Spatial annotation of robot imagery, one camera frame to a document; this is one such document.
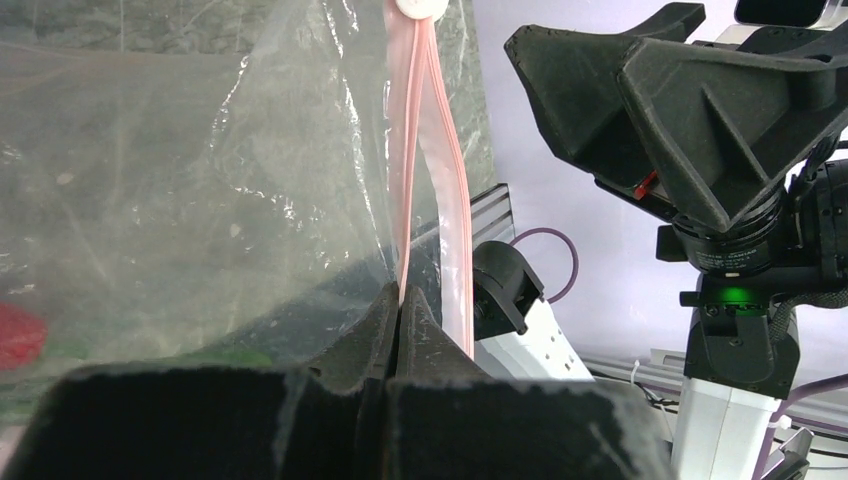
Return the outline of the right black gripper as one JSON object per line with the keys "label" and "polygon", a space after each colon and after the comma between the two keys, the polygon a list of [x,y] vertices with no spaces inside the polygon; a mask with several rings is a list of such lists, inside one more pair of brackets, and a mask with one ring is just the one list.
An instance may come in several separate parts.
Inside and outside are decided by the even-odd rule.
{"label": "right black gripper", "polygon": [[699,271],[682,305],[755,311],[843,282],[813,190],[847,124],[845,26],[770,55],[639,40],[617,84],[658,183],[631,199],[595,182],[662,221],[659,260]]}

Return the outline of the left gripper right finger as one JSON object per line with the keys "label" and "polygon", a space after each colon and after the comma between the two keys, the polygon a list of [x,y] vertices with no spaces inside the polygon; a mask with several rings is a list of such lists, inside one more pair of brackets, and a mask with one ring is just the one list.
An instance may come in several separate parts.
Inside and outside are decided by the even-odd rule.
{"label": "left gripper right finger", "polygon": [[417,286],[407,288],[400,310],[397,376],[434,381],[490,378],[437,324]]}

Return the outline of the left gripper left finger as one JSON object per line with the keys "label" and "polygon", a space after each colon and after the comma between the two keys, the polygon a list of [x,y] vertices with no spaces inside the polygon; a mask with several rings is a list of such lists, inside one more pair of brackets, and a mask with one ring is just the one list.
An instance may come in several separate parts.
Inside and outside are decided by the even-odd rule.
{"label": "left gripper left finger", "polygon": [[381,391],[396,364],[399,287],[383,286],[365,315],[305,365],[291,371],[291,389]]}

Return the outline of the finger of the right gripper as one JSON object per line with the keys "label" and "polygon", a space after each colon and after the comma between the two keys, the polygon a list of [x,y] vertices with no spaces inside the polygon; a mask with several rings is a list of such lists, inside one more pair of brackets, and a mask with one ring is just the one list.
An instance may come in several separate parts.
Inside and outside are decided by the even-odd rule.
{"label": "finger of the right gripper", "polygon": [[683,43],[705,18],[703,5],[673,2],[615,34],[519,27],[504,50],[552,154],[625,198],[645,197],[658,175],[625,111],[617,71],[637,41]]}

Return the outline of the clear zip top bag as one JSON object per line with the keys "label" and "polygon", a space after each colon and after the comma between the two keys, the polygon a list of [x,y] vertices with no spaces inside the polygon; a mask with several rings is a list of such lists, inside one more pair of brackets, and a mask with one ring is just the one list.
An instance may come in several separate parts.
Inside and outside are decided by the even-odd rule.
{"label": "clear zip top bag", "polygon": [[[493,177],[473,6],[408,9],[3,2],[1,304],[45,345],[280,364],[395,282],[472,352],[469,201]],[[70,372],[20,369],[1,370],[3,428]]]}

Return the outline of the green cucumber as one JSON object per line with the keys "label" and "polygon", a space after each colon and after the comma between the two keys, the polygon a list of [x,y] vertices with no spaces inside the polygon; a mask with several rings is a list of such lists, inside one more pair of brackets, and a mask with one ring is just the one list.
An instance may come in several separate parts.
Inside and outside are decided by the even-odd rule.
{"label": "green cucumber", "polygon": [[154,365],[194,367],[225,365],[268,367],[273,364],[266,353],[251,347],[191,346],[143,339],[133,342],[117,339],[88,343],[82,340],[50,340],[35,361],[13,374],[15,378],[57,377],[72,369],[96,365]]}

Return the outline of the red chili pepper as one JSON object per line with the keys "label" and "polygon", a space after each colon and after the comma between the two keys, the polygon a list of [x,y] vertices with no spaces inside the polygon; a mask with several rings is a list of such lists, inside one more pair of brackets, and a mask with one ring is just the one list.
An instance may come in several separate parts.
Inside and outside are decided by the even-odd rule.
{"label": "red chili pepper", "polygon": [[1,304],[1,370],[30,365],[40,356],[48,336],[46,323],[16,305]]}

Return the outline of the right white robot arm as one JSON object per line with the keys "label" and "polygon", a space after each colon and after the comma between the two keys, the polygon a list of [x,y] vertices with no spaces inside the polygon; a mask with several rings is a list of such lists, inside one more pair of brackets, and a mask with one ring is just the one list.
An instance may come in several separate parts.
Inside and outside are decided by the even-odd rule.
{"label": "right white robot arm", "polygon": [[519,237],[544,232],[549,309],[593,376],[659,392],[682,479],[802,479],[782,418],[814,344],[796,310],[847,309],[847,28],[841,9],[705,38],[707,1],[478,1],[498,170]]}

